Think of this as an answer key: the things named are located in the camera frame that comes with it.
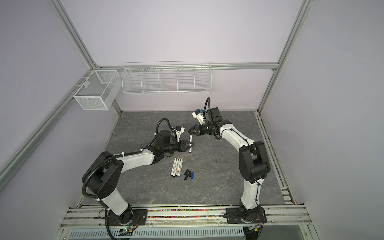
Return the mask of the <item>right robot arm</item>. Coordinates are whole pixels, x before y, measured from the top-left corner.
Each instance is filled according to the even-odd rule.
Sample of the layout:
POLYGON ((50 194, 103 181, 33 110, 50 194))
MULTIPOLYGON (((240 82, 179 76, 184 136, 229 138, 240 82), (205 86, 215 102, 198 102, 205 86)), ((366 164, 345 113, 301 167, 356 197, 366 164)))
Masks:
POLYGON ((228 141, 239 154, 239 170, 244 179, 243 194, 240 205, 227 212, 226 216, 244 223, 258 221, 265 223, 265 210, 260 205, 261 187, 271 164, 267 149, 262 141, 254 141, 242 134, 229 120, 224 120, 219 108, 211 107, 211 98, 207 98, 204 108, 193 112, 198 124, 188 130, 190 135, 213 135, 217 140, 228 141))

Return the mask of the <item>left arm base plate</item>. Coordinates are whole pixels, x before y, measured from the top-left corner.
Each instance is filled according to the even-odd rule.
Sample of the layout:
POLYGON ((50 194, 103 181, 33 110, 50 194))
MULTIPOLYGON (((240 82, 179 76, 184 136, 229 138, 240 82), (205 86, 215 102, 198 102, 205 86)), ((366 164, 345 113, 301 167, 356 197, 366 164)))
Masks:
POLYGON ((147 209, 127 210, 121 216, 109 211, 107 222, 109 226, 143 226, 146 224, 147 215, 147 209))

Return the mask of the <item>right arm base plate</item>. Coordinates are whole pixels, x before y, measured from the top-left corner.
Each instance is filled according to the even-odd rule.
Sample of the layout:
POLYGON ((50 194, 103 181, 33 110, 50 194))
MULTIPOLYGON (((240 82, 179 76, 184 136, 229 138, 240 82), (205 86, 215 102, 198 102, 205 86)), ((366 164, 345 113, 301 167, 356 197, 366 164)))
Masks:
POLYGON ((265 224, 267 217, 265 209, 257 206, 254 209, 247 210, 243 206, 235 208, 226 208, 224 218, 228 224, 265 224))

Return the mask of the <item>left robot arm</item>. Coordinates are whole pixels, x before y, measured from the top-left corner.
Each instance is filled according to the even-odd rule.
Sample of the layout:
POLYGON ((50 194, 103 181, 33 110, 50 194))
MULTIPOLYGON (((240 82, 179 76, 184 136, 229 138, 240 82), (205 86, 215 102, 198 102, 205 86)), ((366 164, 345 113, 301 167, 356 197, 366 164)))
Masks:
POLYGON ((144 148, 120 154, 102 152, 82 177, 82 195, 96 200, 107 214, 128 223, 133 212, 117 187, 121 174, 137 167, 154 165, 166 154, 187 152, 195 144, 181 139, 184 131, 185 128, 173 127, 167 118, 163 118, 156 126, 154 138, 144 148))

